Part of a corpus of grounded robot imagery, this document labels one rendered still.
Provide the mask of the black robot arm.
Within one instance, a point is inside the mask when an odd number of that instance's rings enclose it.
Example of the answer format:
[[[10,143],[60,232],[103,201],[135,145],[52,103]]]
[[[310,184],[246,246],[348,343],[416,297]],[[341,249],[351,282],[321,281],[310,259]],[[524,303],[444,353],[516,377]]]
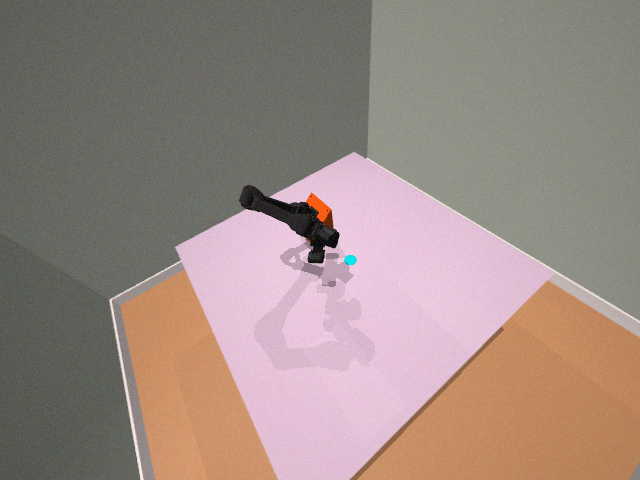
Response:
[[[336,248],[339,232],[317,218],[318,211],[306,202],[285,203],[267,196],[254,186],[244,186],[239,202],[245,209],[262,212],[282,221],[296,234],[314,240],[321,239],[321,247]],[[310,207],[310,208],[309,208]],[[310,236],[308,236],[308,234]]]

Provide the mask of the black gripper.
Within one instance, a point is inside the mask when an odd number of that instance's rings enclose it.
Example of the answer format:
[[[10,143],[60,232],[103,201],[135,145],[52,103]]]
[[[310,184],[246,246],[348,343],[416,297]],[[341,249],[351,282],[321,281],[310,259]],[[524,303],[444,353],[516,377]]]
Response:
[[[308,262],[309,263],[323,263],[325,250],[321,247],[321,239],[316,237],[315,241],[310,240],[310,246],[313,246],[313,250],[311,250],[308,254]]]

